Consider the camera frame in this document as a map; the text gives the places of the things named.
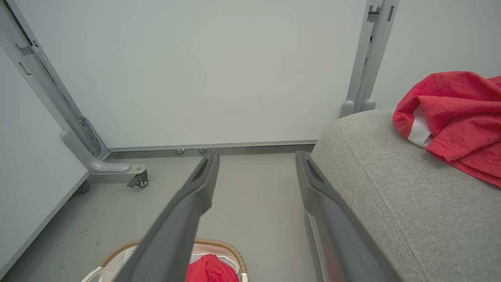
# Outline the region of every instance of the sofa seam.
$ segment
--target sofa seam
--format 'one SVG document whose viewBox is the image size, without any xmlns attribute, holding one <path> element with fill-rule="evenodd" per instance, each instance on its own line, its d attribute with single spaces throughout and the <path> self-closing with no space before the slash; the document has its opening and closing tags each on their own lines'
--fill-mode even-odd
<svg viewBox="0 0 501 282">
<path fill-rule="evenodd" d="M 349 144 L 348 144 L 348 142 L 346 141 L 346 138 L 344 137 L 344 134 L 343 134 L 343 132 L 342 132 L 342 130 L 341 130 L 341 128 L 340 128 L 340 122 L 338 122 L 338 123 L 337 123 L 337 127 L 338 127 L 338 131 L 339 131 L 339 133 L 341 134 L 341 138 L 343 139 L 343 142 L 345 143 L 346 147 L 350 150 L 350 153 L 351 153 L 351 155 L 353 156 L 353 158 L 356 160 L 356 162 L 357 162 L 358 166 L 359 166 L 359 167 L 362 169 L 362 171 L 364 172 L 364 174 L 365 174 L 364 180 L 365 180 L 365 182 L 369 185 L 369 187 L 370 187 L 370 189 L 371 189 L 371 192 L 372 192 L 372 194 L 374 195 L 374 198 L 375 198 L 375 199 L 376 199 L 376 201 L 378 202 L 379 207 L 381 208 L 381 210 L 383 211 L 384 215 L 386 216 L 386 219 L 387 219 L 387 220 L 388 220 L 388 222 L 390 223 L 391 229 L 392 229 L 392 230 L 393 230 L 393 232 L 395 233 L 395 236 L 397 237 L 398 243 L 399 243 L 399 244 L 400 244 L 400 246 L 402 247 L 402 249 L 403 249 L 403 251 L 404 251 L 405 255 L 407 256 L 407 258 L 409 259 L 409 262 L 411 263 L 411 266 L 412 266 L 412 268 L 414 269 L 414 272 L 416 273 L 416 275 L 417 275 L 418 279 L 423 280 L 423 278 L 419 275 L 419 273 L 418 273 L 418 271 L 417 271 L 416 267 L 415 267 L 415 266 L 414 266 L 414 264 L 412 263 L 412 259 L 410 258 L 409 254 L 408 254 L 409 252 L 405 249 L 404 245 L 402 244 L 402 241 L 400 240 L 400 237 L 398 236 L 397 232 L 395 231 L 395 228 L 393 227 L 393 224 L 392 224 L 392 222 L 391 222 L 391 220 L 390 220 L 390 217 L 393 219 L 394 224 L 396 225 L 397 229 L 399 229 L 399 228 L 398 228 L 399 223 L 397 223 L 397 221 L 395 220 L 395 218 L 393 218 L 393 216 L 392 216 L 392 214 L 391 214 L 390 210 L 388 209 L 388 207 L 386 207 L 386 210 L 385 210 L 385 208 L 383 208 L 384 201 L 383 201 L 382 196 L 380 195 L 380 194 L 381 194 L 381 191 L 379 191 L 379 193 L 377 193 L 377 194 L 379 195 L 379 198 L 378 198 L 378 197 L 376 196 L 376 192 L 375 192 L 375 191 L 377 191 L 377 190 L 376 190 L 376 187 L 375 187 L 374 183 L 372 182 L 372 180 L 370 179 L 370 177 L 369 177 L 369 175 L 367 174 L 367 172 L 365 171 L 365 168 L 363 167 L 363 165 L 360 163 L 360 161 L 358 160 L 358 158 L 356 158 L 355 153 L 353 152 L 352 148 L 350 147 L 350 145 L 349 145 Z M 405 242 L 405 237 L 403 236 L 403 234 L 402 234 L 402 232 L 401 232 L 400 230 L 399 230 L 399 233 L 400 233 L 400 236 L 402 236 L 402 238 L 404 239 L 404 242 Z M 412 249 L 410 248 L 410 246 L 409 246 L 407 243 L 406 243 L 406 245 L 407 245 L 407 247 L 409 248 L 409 250 L 411 251 L 412 257 L 414 258 L 414 261 L 416 262 L 416 264 L 417 264 L 417 265 L 418 265 L 418 267 L 419 267 L 419 263 L 418 263 L 418 261 L 416 260 L 416 257 L 415 257 L 415 255 L 414 255 L 414 253 L 412 253 Z"/>
</svg>

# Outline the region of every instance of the laundry basket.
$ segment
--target laundry basket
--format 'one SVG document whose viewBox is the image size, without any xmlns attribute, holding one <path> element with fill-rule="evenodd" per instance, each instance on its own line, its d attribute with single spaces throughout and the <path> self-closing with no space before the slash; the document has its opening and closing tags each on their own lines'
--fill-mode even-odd
<svg viewBox="0 0 501 282">
<path fill-rule="evenodd" d="M 134 240 L 116 248 L 95 270 L 90 272 L 82 282 L 90 282 L 96 276 L 99 277 L 99 282 L 113 281 L 127 259 L 137 248 L 140 241 L 141 240 Z M 247 267 L 245 266 L 242 256 L 235 247 L 224 241 L 195 239 L 191 251 L 190 263 L 197 261 L 206 254 L 215 254 L 217 258 L 235 270 L 240 282 L 247 282 Z"/>
</svg>

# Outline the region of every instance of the metal leg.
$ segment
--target metal leg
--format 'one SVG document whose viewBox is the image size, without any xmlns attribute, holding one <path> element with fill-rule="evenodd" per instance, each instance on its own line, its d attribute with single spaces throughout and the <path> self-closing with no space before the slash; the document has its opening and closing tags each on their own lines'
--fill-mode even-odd
<svg viewBox="0 0 501 282">
<path fill-rule="evenodd" d="M 106 163 L 96 159 L 82 144 L 80 139 L 70 129 L 61 133 L 61 139 L 75 154 L 80 162 L 92 175 L 130 175 L 132 180 L 127 186 L 146 187 L 148 185 L 148 173 L 146 165 L 130 165 L 120 163 Z"/>
</svg>

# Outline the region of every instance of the metal frame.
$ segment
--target metal frame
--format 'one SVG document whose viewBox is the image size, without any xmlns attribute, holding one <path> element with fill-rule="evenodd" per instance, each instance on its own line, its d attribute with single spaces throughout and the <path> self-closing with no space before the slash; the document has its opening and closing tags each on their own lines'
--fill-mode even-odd
<svg viewBox="0 0 501 282">
<path fill-rule="evenodd" d="M 130 187 L 148 184 L 145 165 L 103 161 L 110 152 L 71 99 L 14 1 L 0 3 L 0 42 L 10 59 L 18 62 L 18 70 L 63 129 L 63 142 L 91 174 L 125 175 L 132 178 L 128 183 Z"/>
<path fill-rule="evenodd" d="M 370 100 L 370 96 L 399 2 L 400 0 L 367 0 L 350 86 L 346 101 L 341 106 L 340 117 L 375 109 L 376 101 Z"/>
</svg>

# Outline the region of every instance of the baseboard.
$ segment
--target baseboard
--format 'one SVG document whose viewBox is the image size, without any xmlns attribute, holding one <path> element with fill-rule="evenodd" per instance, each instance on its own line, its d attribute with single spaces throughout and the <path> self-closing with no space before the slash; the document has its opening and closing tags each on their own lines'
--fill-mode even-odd
<svg viewBox="0 0 501 282">
<path fill-rule="evenodd" d="M 160 150 L 200 149 L 200 148 L 235 148 L 235 147 L 305 145 L 305 144 L 315 144 L 316 142 L 317 140 L 293 140 L 293 141 L 219 143 L 219 144 L 195 144 L 195 145 L 173 145 L 173 146 L 117 147 L 117 148 L 108 148 L 108 150 L 110 152 L 160 151 Z"/>
<path fill-rule="evenodd" d="M 52 212 L 42 221 L 37 229 L 31 234 L 31 236 L 26 240 L 26 242 L 19 248 L 19 250 L 14 254 L 14 256 L 7 262 L 7 264 L 0 270 L 0 279 L 2 279 L 10 268 L 16 263 L 16 261 L 21 257 L 21 255 L 28 249 L 28 247 L 33 243 L 33 241 L 38 237 L 40 232 L 47 226 L 47 224 L 52 220 L 52 218 L 59 212 L 64 204 L 70 199 L 70 197 L 75 193 L 75 191 L 80 187 L 80 185 L 90 176 L 90 172 L 86 172 L 82 178 L 73 186 L 73 188 L 64 196 L 64 198 L 57 204 L 57 206 L 52 210 Z"/>
<path fill-rule="evenodd" d="M 221 156 L 234 155 L 263 155 L 263 154 L 287 154 L 297 151 L 311 152 L 315 144 L 298 144 L 298 145 L 275 145 L 275 146 L 253 146 L 253 147 L 220 147 L 209 148 L 217 150 Z M 128 152 L 112 152 L 106 159 L 107 162 L 119 159 L 144 159 L 144 158 L 182 158 L 182 157 L 200 157 L 207 152 L 200 152 L 198 149 L 184 149 L 180 155 L 176 154 L 176 150 L 147 150 L 147 151 L 128 151 Z"/>
</svg>

